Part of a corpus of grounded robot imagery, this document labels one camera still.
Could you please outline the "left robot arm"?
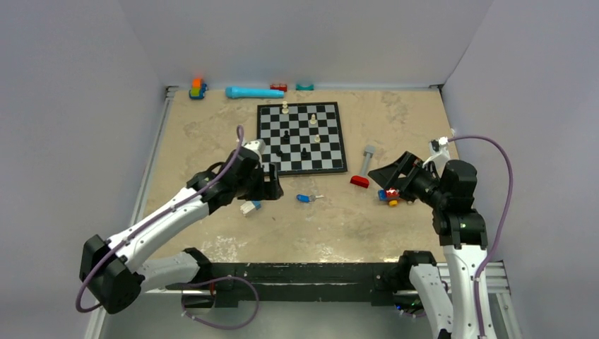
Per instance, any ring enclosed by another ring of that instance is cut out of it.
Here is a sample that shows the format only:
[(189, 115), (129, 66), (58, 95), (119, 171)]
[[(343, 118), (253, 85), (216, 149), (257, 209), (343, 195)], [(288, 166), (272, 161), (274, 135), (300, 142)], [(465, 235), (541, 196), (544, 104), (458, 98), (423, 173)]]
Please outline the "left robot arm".
[(275, 165), (262, 163), (265, 147), (261, 139), (240, 141), (225, 163), (196, 173), (174, 197), (142, 221), (108, 239), (97, 234), (89, 238), (81, 256), (77, 311), (96, 309), (82, 306), (85, 290), (108, 314), (127, 308), (149, 288), (150, 274), (143, 271), (148, 258), (182, 230), (234, 199), (278, 200), (283, 190)]

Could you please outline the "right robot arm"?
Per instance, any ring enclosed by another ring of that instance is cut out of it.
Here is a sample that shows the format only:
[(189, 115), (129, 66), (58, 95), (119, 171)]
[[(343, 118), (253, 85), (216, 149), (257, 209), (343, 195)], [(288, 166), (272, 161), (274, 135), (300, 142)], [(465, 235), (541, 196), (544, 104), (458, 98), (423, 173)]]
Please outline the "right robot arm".
[(395, 189), (403, 200), (419, 200), (432, 209), (449, 281), (441, 279), (431, 253), (416, 251), (404, 252), (395, 277), (416, 289), (433, 338), (496, 338), (485, 277), (487, 228), (473, 207), (477, 170), (452, 160), (448, 144), (447, 137), (431, 141), (428, 159), (405, 152), (368, 175), (381, 188)]

